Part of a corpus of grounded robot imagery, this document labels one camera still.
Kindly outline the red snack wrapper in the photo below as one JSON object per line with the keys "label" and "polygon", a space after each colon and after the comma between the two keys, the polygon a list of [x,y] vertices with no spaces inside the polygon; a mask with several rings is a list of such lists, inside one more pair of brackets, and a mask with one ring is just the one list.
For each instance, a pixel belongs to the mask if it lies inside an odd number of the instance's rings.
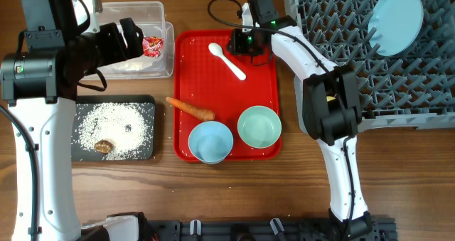
{"label": "red snack wrapper", "polygon": [[143,54],[146,57],[157,58],[164,47],[164,39],[156,36],[144,37],[142,41]]}

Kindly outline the white plastic spoon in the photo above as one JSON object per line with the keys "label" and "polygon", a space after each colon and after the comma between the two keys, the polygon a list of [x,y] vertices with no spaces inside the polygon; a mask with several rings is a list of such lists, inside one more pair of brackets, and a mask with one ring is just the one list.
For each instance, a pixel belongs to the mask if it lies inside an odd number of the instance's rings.
{"label": "white plastic spoon", "polygon": [[219,59],[221,59],[228,67],[231,69],[232,73],[241,81],[246,80],[246,74],[239,69],[234,63],[232,63],[227,57],[224,55],[223,50],[220,45],[217,43],[210,43],[208,46],[209,51]]}

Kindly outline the green bowl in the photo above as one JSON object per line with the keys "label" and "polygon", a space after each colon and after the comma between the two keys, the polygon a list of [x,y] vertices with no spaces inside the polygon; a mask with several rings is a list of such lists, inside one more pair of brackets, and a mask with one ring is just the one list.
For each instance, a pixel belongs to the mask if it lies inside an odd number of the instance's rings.
{"label": "green bowl", "polygon": [[265,149],[275,144],[282,133],[279,115],[272,109],[257,105],[247,108],[237,121],[241,140],[255,149]]}

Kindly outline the orange carrot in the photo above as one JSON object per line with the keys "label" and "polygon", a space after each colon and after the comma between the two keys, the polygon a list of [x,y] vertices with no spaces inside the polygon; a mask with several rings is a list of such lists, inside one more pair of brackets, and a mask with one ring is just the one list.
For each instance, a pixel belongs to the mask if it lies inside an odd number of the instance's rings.
{"label": "orange carrot", "polygon": [[172,97],[166,97],[166,101],[175,108],[199,119],[202,122],[213,121],[215,113],[209,109],[202,109]]}

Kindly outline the brown food scrap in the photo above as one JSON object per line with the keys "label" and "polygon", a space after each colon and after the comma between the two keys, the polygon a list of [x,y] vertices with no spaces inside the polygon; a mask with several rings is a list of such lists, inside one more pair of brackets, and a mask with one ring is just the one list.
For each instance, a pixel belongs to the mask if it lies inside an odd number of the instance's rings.
{"label": "brown food scrap", "polygon": [[98,141],[94,145],[94,149],[102,154],[110,153],[113,150],[113,148],[114,148],[114,145],[107,140]]}

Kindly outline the small light blue bowl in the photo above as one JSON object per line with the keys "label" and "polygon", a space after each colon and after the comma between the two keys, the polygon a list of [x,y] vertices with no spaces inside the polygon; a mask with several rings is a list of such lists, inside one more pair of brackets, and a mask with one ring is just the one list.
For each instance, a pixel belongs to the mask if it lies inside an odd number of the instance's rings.
{"label": "small light blue bowl", "polygon": [[234,138],[230,129],[221,122],[198,124],[188,137],[188,148],[197,160],[205,164],[218,164],[232,151]]}

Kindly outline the large light blue plate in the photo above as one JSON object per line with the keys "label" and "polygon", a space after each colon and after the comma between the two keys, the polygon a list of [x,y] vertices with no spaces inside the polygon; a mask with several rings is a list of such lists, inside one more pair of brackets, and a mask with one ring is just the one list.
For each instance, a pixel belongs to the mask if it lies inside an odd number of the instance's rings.
{"label": "large light blue plate", "polygon": [[378,0],[368,23],[374,32],[370,46],[378,46],[377,54],[385,57],[401,53],[416,39],[423,18],[421,0]]}

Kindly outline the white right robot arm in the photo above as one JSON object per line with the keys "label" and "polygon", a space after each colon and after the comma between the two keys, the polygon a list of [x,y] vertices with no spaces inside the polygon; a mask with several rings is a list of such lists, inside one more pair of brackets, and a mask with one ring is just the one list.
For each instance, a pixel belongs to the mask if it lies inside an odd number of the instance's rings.
{"label": "white right robot arm", "polygon": [[300,80],[306,133],[321,148],[330,185],[331,240],[354,240],[373,224],[360,186],[356,160],[361,108],[353,68],[324,57],[290,16],[281,17],[273,0],[247,0],[229,50],[259,55],[263,47],[281,58]]}

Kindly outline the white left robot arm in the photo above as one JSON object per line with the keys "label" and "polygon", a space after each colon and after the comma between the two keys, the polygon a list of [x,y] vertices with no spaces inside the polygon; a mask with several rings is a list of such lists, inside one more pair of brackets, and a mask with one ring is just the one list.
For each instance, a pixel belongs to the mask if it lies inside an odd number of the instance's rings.
{"label": "white left robot arm", "polygon": [[1,112],[16,143],[17,216],[14,240],[148,240],[143,213],[120,213],[88,225],[75,211],[71,137],[82,79],[104,65],[142,55],[143,33],[130,18],[95,31],[74,2],[21,0],[26,29],[1,63]]}

